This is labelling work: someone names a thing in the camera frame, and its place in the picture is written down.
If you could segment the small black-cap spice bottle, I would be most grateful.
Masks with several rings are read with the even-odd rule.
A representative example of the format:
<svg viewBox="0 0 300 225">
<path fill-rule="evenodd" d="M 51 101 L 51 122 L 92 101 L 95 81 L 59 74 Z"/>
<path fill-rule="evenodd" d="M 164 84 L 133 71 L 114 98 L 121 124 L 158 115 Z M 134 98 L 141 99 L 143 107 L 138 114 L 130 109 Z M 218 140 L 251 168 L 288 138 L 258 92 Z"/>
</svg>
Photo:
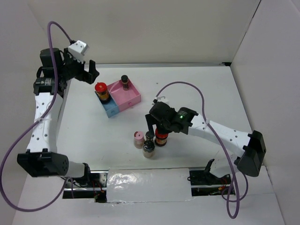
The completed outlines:
<svg viewBox="0 0 300 225">
<path fill-rule="evenodd" d="M 127 75 L 122 75 L 121 76 L 121 83 L 122 83 L 122 87 L 125 91 L 127 91 L 129 89 L 129 79 Z"/>
</svg>

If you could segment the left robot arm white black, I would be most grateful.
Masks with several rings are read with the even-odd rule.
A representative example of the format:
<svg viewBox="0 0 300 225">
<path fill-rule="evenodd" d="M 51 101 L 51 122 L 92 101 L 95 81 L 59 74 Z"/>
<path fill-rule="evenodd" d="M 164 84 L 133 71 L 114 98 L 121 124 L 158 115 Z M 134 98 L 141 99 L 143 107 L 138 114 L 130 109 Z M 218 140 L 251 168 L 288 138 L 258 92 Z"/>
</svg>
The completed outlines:
<svg viewBox="0 0 300 225">
<path fill-rule="evenodd" d="M 63 176 L 75 178 L 87 187 L 92 183 L 92 174 L 86 163 L 69 161 L 68 157 L 57 153 L 57 132 L 59 117 L 63 114 L 63 100 L 68 81 L 75 78 L 93 84 L 99 76 L 95 62 L 90 60 L 89 70 L 84 69 L 84 55 L 87 48 L 67 47 L 63 51 L 54 48 L 58 79 L 54 79 L 54 69 L 49 49 L 40 52 L 42 66 L 38 69 L 33 84 L 37 125 L 32 130 L 30 142 L 23 154 L 18 154 L 18 164 L 31 177 Z"/>
</svg>

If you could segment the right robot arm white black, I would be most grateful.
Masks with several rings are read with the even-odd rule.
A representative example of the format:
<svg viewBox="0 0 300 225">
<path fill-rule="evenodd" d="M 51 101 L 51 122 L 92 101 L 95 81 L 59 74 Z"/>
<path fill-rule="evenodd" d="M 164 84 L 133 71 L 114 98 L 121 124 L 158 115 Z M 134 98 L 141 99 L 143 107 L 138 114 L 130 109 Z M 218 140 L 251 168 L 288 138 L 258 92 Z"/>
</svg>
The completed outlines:
<svg viewBox="0 0 300 225">
<path fill-rule="evenodd" d="M 229 159 L 215 159 L 208 163 L 205 180 L 214 184 L 221 177 L 233 172 L 241 172 L 257 177 L 263 164 L 266 147 L 263 135 L 228 128 L 204 117 L 186 107 L 176 111 L 164 102 L 157 102 L 145 116 L 151 136 L 169 133 L 184 133 L 197 136 L 224 146 Z"/>
</svg>

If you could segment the red-cap jar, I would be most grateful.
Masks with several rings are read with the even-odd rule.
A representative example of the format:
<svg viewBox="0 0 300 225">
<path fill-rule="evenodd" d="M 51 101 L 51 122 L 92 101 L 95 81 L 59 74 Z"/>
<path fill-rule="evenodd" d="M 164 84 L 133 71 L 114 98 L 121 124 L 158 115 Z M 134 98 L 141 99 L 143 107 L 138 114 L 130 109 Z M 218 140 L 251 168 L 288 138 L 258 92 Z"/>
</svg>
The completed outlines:
<svg viewBox="0 0 300 225">
<path fill-rule="evenodd" d="M 107 85 L 104 82 L 98 82 L 95 85 L 95 92 L 102 103 L 110 101 L 110 94 L 107 89 Z"/>
<path fill-rule="evenodd" d="M 168 134 L 161 134 L 157 130 L 155 131 L 155 144 L 159 147 L 163 147 L 167 143 Z"/>
</svg>

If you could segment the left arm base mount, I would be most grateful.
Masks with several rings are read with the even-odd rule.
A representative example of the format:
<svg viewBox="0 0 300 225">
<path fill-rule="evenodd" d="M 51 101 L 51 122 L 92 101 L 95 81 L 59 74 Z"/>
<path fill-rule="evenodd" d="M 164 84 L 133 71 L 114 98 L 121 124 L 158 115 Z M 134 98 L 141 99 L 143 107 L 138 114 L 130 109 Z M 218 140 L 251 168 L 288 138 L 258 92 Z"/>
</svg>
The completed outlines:
<svg viewBox="0 0 300 225">
<path fill-rule="evenodd" d="M 108 171 L 92 171 L 84 163 L 84 175 L 68 180 L 63 199 L 92 199 L 96 203 L 106 203 Z"/>
</svg>

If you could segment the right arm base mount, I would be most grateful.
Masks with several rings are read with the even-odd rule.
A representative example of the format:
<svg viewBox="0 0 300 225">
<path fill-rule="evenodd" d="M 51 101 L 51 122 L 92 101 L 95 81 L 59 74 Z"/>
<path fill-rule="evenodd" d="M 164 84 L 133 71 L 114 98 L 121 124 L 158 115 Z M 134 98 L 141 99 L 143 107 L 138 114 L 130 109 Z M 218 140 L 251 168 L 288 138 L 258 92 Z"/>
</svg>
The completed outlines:
<svg viewBox="0 0 300 225">
<path fill-rule="evenodd" d="M 192 196 L 225 195 L 231 183 L 229 174 L 218 178 L 210 173 L 214 159 L 211 159 L 204 169 L 190 169 L 187 180 L 191 185 Z"/>
</svg>

